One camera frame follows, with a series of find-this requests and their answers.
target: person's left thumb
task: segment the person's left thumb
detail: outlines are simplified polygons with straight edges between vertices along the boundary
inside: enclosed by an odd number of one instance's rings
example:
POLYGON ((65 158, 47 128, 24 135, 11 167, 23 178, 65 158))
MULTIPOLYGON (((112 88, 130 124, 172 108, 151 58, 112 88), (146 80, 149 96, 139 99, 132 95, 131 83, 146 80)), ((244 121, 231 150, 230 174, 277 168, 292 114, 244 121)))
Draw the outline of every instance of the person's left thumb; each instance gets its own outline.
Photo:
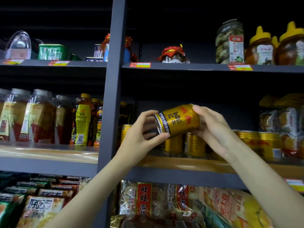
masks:
POLYGON ((157 135, 156 137, 147 141, 149 148, 153 149, 155 146, 158 146, 159 144, 163 143, 168 138, 170 138, 170 134, 168 134, 168 133, 162 133, 162 134, 157 135))

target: person's left hand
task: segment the person's left hand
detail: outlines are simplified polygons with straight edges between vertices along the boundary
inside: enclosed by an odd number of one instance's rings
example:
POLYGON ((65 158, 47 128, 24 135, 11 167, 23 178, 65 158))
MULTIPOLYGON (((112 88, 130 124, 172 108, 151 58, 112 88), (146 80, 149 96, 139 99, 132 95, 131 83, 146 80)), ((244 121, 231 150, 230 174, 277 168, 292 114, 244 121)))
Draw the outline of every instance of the person's left hand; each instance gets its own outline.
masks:
POLYGON ((161 144, 170 137, 168 133, 156 135, 156 133, 143 134, 147 130, 156 128, 154 114, 157 110, 142 112, 131 128, 127 130, 126 136, 118 149, 116 156, 121 156, 130 165, 135 166, 155 146, 161 144))

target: hand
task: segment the hand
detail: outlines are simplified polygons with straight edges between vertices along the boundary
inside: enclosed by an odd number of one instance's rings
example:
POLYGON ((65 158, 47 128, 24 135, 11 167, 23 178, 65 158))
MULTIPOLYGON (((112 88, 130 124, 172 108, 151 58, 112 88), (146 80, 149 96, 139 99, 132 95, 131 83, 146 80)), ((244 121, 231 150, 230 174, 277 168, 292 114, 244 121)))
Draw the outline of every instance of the hand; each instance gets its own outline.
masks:
POLYGON ((156 137, 154 137, 156 133, 143 134, 147 130, 156 128, 154 114, 157 113, 157 110, 149 110, 139 115, 133 126, 127 130, 116 155, 123 156, 130 165, 135 166, 151 149, 170 137, 168 133, 162 133, 156 137))
POLYGON ((193 106, 193 110, 200 116, 202 124, 192 134, 200 136, 219 156, 231 161, 233 155, 230 150, 241 142, 238 136, 230 129, 224 117, 207 107, 193 106))

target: person's right arm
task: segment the person's right arm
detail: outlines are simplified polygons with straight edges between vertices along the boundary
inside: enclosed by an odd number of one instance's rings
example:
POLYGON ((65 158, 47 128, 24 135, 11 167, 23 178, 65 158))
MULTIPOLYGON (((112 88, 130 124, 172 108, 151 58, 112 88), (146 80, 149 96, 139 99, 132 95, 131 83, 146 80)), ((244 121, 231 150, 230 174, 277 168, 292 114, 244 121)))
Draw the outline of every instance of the person's right arm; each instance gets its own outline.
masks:
POLYGON ((193 109, 200 115, 202 125, 191 132, 202 137, 233 167, 274 227, 304 227, 304 197, 242 142, 221 114, 196 105, 193 109))

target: person's left arm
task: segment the person's left arm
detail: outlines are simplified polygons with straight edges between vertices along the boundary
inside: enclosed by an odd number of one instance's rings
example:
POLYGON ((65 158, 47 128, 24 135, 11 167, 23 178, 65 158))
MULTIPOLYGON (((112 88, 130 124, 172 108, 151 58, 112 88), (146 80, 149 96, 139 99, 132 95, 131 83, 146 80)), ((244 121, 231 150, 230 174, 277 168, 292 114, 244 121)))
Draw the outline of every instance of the person's left arm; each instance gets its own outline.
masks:
POLYGON ((89 228, 103 202, 123 177, 148 151, 168 139, 168 133, 144 134, 155 128, 155 110, 143 112, 127 134, 115 157, 44 228, 89 228))

